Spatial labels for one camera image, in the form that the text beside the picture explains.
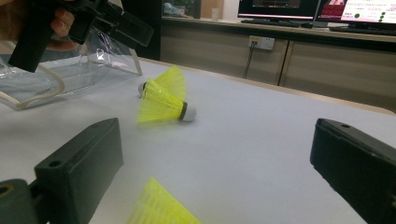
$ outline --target keyboard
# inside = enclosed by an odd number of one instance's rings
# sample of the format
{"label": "keyboard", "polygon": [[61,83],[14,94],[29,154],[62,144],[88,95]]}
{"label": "keyboard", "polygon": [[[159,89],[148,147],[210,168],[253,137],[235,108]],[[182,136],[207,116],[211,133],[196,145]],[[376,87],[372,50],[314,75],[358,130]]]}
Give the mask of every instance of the keyboard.
{"label": "keyboard", "polygon": [[396,36],[396,31],[392,31],[392,30],[358,29],[358,28],[350,28],[350,27],[329,27],[329,30],[333,32],[353,33],[353,34],[362,34],[362,35]]}
{"label": "keyboard", "polygon": [[267,21],[267,20],[261,20],[261,19],[243,20],[241,22],[249,23],[249,24],[287,26],[287,27],[299,27],[300,26],[300,24],[289,22],[289,21]]}

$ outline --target yellow shuttlecock skirt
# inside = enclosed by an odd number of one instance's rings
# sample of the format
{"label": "yellow shuttlecock skirt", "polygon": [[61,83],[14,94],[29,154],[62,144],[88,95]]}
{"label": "yellow shuttlecock skirt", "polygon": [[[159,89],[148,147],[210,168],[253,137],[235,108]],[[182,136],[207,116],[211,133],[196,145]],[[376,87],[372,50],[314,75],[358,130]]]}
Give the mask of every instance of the yellow shuttlecock skirt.
{"label": "yellow shuttlecock skirt", "polygon": [[178,119],[184,103],[160,84],[149,79],[143,90],[137,121]]}
{"label": "yellow shuttlecock skirt", "polygon": [[154,178],[151,178],[128,220],[128,224],[199,224],[180,202],[178,202]]}
{"label": "yellow shuttlecock skirt", "polygon": [[179,100],[184,101],[186,99],[186,80],[182,71],[178,67],[170,67],[160,76],[155,78],[154,81],[174,94]]}

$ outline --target electrical outlet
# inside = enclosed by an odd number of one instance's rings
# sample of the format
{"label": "electrical outlet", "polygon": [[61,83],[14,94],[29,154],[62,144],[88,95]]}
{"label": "electrical outlet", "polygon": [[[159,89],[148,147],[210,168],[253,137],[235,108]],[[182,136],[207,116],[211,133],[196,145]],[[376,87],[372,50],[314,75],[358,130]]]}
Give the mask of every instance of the electrical outlet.
{"label": "electrical outlet", "polygon": [[262,37],[260,48],[272,50],[274,48],[274,44],[275,44],[274,38]]}
{"label": "electrical outlet", "polygon": [[256,45],[254,48],[259,49],[260,46],[262,45],[262,38],[259,36],[251,35],[248,39],[248,47],[250,48],[253,44],[253,42],[256,42]]}

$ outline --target human hand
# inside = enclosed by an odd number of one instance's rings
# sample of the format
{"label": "human hand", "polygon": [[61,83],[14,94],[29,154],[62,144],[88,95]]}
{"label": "human hand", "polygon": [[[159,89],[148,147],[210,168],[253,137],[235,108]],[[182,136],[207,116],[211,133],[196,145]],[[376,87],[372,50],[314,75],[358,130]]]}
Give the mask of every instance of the human hand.
{"label": "human hand", "polygon": [[[28,16],[28,4],[31,0],[0,0],[0,40],[18,41],[23,25]],[[74,16],[66,9],[59,7],[55,10],[54,20],[50,27],[54,36],[68,35]],[[71,40],[51,39],[47,49],[70,50],[75,47]]]}

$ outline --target transparent plastic bag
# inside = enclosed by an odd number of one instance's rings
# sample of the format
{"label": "transparent plastic bag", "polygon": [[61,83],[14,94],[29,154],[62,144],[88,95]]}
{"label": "transparent plastic bag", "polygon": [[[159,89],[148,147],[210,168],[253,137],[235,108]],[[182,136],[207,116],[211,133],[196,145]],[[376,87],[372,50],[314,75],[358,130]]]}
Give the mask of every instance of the transparent plastic bag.
{"label": "transparent plastic bag", "polygon": [[[10,42],[0,42],[10,51]],[[9,55],[0,54],[0,98],[15,109],[43,105],[70,98],[85,90],[103,87],[142,75],[133,49],[91,29],[84,45],[75,50],[47,50],[34,73],[7,64]]]}

